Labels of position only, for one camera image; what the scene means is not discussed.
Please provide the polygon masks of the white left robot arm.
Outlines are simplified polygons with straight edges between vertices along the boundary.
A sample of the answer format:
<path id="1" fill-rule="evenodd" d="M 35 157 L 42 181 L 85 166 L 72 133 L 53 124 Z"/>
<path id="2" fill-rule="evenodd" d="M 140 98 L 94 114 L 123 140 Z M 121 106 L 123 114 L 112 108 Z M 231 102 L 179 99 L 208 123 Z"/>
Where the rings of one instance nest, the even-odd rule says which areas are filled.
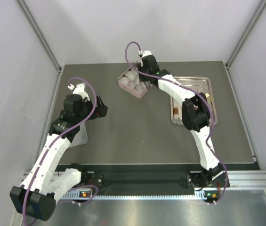
<path id="1" fill-rule="evenodd" d="M 59 200 L 75 185 L 85 186 L 89 176 L 75 168 L 67 168 L 60 178 L 52 180 L 61 157 L 72 143 L 80 139 L 85 121 L 103 118 L 108 107 L 99 95 L 96 103 L 86 95 L 69 94 L 59 117 L 50 125 L 46 143 L 35 165 L 19 187 L 10 191 L 18 213 L 47 221 Z"/>

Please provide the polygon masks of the brown chocolate bar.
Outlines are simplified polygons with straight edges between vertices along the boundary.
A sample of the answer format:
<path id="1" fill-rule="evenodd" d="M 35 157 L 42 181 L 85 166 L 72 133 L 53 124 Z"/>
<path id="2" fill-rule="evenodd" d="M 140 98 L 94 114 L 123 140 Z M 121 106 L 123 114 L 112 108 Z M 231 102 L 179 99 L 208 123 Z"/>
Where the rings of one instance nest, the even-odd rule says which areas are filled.
<path id="1" fill-rule="evenodd" d="M 179 110 L 178 110 L 178 108 L 176 108 L 176 107 L 175 107 L 175 108 L 173 108 L 173 113 L 174 113 L 174 114 L 178 114 L 178 113 L 179 113 Z"/>

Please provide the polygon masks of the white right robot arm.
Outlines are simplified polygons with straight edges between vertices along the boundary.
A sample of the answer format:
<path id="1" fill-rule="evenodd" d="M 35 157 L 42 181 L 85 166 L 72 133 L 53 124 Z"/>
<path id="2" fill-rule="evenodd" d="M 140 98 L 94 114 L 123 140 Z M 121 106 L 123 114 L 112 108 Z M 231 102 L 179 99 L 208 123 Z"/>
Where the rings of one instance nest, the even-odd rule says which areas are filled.
<path id="1" fill-rule="evenodd" d="M 141 56 L 137 70 L 141 81 L 156 86 L 181 104 L 182 123 L 194 137 L 200 155 L 202 181 L 206 186 L 215 185 L 223 174 L 224 166 L 216 157 L 211 140 L 210 123 L 213 119 L 206 94 L 183 86 L 169 71 L 160 69 L 156 58 L 149 51 Z"/>

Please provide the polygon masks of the steel tweezers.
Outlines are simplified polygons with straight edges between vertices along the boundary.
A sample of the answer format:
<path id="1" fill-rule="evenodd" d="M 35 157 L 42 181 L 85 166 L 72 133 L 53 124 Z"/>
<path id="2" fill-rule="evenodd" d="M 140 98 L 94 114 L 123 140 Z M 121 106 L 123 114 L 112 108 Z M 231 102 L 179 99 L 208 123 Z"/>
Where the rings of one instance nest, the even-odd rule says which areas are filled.
<path id="1" fill-rule="evenodd" d="M 142 67 L 142 62 L 138 62 L 138 61 L 135 61 L 131 64 L 131 68 L 132 70 L 134 71 L 142 71 L 143 67 Z"/>

